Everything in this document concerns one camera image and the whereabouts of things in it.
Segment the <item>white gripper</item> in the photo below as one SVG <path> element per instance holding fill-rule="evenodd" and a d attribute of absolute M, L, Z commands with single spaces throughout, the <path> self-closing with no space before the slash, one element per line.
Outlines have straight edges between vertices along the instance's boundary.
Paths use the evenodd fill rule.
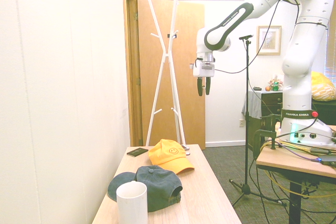
<path fill-rule="evenodd" d="M 197 78 L 198 95 L 203 95 L 203 77 L 206 77 L 205 93 L 209 95 L 211 88 L 211 77 L 215 74 L 215 64 L 213 62 L 206 62 L 196 60 L 193 66 L 193 76 Z"/>

